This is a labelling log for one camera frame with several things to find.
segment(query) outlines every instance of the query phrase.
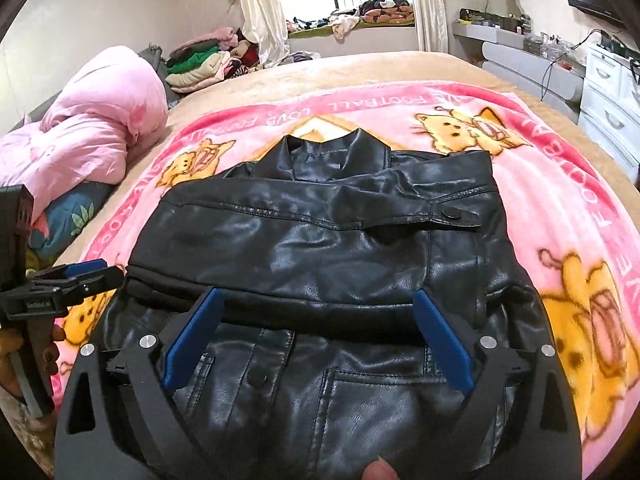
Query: pile of clothes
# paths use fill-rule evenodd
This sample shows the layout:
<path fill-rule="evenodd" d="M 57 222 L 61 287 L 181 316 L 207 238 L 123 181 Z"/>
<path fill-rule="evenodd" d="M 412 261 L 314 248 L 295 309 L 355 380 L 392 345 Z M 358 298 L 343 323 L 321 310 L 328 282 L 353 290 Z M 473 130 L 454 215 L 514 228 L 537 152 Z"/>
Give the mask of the pile of clothes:
<path fill-rule="evenodd" d="M 211 85 L 261 70 L 258 46 L 223 27 L 176 48 L 167 61 L 165 79 L 178 94 L 190 94 Z"/>
<path fill-rule="evenodd" d="M 367 0 L 357 9 L 334 10 L 321 20 L 287 20 L 289 33 L 330 26 L 337 40 L 343 40 L 360 22 L 379 25 L 406 25 L 414 22 L 414 8 L 407 0 Z"/>

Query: jacket collar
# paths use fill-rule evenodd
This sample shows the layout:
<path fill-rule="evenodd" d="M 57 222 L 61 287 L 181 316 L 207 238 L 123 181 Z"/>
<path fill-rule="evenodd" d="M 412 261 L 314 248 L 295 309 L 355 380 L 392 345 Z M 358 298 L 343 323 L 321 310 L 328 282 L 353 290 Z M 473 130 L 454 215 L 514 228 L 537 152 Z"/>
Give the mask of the jacket collar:
<path fill-rule="evenodd" d="M 358 128 L 327 142 L 286 136 L 254 166 L 254 176 L 324 182 L 376 173 L 390 165 L 391 149 Z"/>

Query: white dresser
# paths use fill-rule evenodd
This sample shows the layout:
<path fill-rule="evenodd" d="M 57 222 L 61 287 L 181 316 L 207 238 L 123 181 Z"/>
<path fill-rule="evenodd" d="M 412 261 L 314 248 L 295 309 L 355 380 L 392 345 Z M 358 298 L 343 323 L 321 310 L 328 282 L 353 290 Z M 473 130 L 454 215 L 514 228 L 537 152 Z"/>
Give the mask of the white dresser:
<path fill-rule="evenodd" d="M 636 183 L 640 165 L 640 86 L 627 60 L 596 45 L 589 49 L 578 126 Z"/>

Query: pink blanket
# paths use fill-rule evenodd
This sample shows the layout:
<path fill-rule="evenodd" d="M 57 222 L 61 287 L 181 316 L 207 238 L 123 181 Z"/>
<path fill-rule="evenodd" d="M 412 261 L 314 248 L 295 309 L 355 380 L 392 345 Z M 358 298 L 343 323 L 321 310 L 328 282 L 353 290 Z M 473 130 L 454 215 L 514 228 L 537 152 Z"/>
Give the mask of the pink blanket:
<path fill-rule="evenodd" d="M 0 186 L 25 184 L 33 221 L 83 180 L 117 184 L 129 157 L 151 147 L 168 114 L 162 82 L 125 46 L 98 54 L 37 123 L 0 137 Z"/>
<path fill-rule="evenodd" d="M 205 116 L 173 138 L 86 250 L 125 266 L 171 187 L 263 156 L 283 135 L 322 141 L 362 127 L 393 149 L 488 150 L 509 235 L 548 311 L 583 442 L 584 477 L 620 437 L 640 400 L 640 235 L 602 177 L 513 95 L 411 82 L 337 89 Z M 111 293 L 62 321 L 62 377 Z"/>

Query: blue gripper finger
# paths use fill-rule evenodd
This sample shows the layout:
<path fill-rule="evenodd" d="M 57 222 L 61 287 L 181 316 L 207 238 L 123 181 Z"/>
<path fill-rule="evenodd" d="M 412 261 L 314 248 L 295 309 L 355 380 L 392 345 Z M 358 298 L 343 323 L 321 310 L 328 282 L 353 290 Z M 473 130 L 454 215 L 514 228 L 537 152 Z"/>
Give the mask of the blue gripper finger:
<path fill-rule="evenodd" d="M 225 300 L 217 288 L 212 288 L 206 296 L 200 297 L 191 319 L 165 354 L 162 386 L 168 394 L 173 395 L 176 390 L 188 384 L 200 357 L 222 321 L 224 310 Z"/>
<path fill-rule="evenodd" d="M 79 276 L 80 274 L 86 274 L 88 272 L 94 272 L 96 270 L 106 269 L 107 262 L 104 260 L 89 260 L 88 262 L 81 262 L 79 264 L 69 264 L 65 269 L 65 276 L 72 278 Z"/>
<path fill-rule="evenodd" d="M 465 395 L 474 389 L 471 357 L 423 290 L 414 294 L 414 319 L 447 383 Z"/>

